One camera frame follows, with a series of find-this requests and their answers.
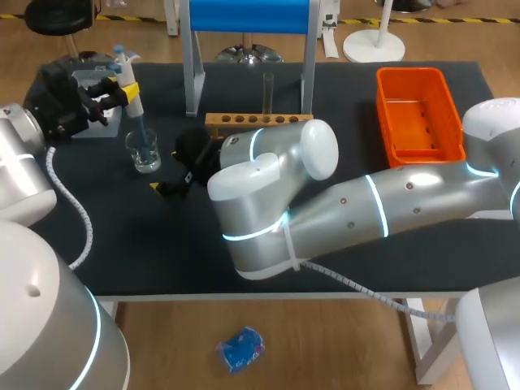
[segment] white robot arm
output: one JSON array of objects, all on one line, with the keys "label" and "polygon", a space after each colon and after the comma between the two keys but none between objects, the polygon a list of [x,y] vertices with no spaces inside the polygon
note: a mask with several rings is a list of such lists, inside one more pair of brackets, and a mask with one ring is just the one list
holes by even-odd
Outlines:
[{"label": "white robot arm", "polygon": [[0,109],[0,388],[124,390],[130,359],[123,334],[50,246],[25,227],[56,204],[33,157],[43,147],[28,111]]},{"label": "white robot arm", "polygon": [[[336,169],[326,123],[230,136],[208,182],[238,273],[260,280],[351,245],[450,219],[520,217],[520,99],[494,99],[463,120],[467,162],[398,167],[334,185],[289,210]],[[475,388],[520,388],[520,278],[465,295],[457,328]]]}]

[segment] wooden test tube rack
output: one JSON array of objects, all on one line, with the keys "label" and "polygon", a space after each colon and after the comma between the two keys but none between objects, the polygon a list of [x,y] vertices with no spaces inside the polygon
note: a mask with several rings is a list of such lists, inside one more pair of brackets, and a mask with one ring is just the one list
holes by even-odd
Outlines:
[{"label": "wooden test tube rack", "polygon": [[313,115],[303,114],[232,114],[215,113],[206,114],[206,127],[210,130],[211,137],[227,137],[234,132],[247,131],[252,128],[268,128],[281,124],[293,124],[314,119]]}]

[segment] white spiral cable wrap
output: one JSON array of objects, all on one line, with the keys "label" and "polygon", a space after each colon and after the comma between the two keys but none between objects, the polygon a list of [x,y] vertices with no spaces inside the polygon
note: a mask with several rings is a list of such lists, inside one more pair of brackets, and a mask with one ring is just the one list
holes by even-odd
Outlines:
[{"label": "white spiral cable wrap", "polygon": [[84,228],[87,233],[87,239],[84,243],[83,252],[81,252],[80,256],[69,265],[69,268],[71,270],[75,270],[77,267],[81,265],[89,256],[89,252],[92,249],[92,242],[93,242],[93,229],[92,229],[92,223],[90,222],[90,217],[87,214],[87,211],[85,208],[81,205],[81,203],[78,202],[78,200],[72,195],[67,188],[63,185],[61,180],[56,176],[56,172],[54,172],[54,167],[52,165],[52,159],[54,157],[54,153],[56,152],[56,148],[50,147],[47,151],[47,156],[45,158],[45,166],[47,168],[47,172],[49,172],[49,177],[56,186],[56,188],[59,190],[59,192],[62,193],[62,195],[74,206],[74,208],[78,211],[80,214],[81,219],[83,219],[84,222]]},{"label": "white spiral cable wrap", "polygon": [[407,305],[402,305],[401,303],[395,302],[393,299],[388,298],[384,295],[381,295],[378,292],[369,290],[368,288],[363,287],[360,284],[357,284],[353,280],[346,278],[343,275],[338,274],[337,272],[329,270],[325,266],[320,266],[319,264],[316,264],[315,262],[303,262],[302,266],[308,267],[312,270],[315,270],[315,271],[321,272],[322,274],[330,276],[331,278],[334,278],[334,279],[340,281],[342,284],[345,284],[345,285],[349,286],[350,288],[353,288],[354,290],[359,291],[360,293],[366,294],[371,298],[377,299],[378,301],[383,302],[385,305],[388,305],[395,310],[402,311],[405,314],[414,315],[415,317],[420,317],[421,319],[432,319],[434,321],[442,321],[445,323],[454,323],[455,322],[454,315],[428,313],[426,311],[411,309]]}]

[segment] blue plastic bag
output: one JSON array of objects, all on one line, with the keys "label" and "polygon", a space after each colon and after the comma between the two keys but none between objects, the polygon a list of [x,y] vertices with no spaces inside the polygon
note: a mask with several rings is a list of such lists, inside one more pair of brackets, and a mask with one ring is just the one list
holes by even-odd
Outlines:
[{"label": "blue plastic bag", "polygon": [[245,327],[228,342],[219,343],[217,346],[217,352],[232,374],[243,370],[258,359],[265,349],[260,334],[250,327]]}]

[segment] orange tray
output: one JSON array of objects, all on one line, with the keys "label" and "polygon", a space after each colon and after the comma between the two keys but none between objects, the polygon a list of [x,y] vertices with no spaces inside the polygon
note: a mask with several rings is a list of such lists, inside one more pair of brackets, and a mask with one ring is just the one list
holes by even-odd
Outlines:
[{"label": "orange tray", "polygon": [[462,124],[442,72],[383,67],[377,112],[390,167],[466,159]]}]

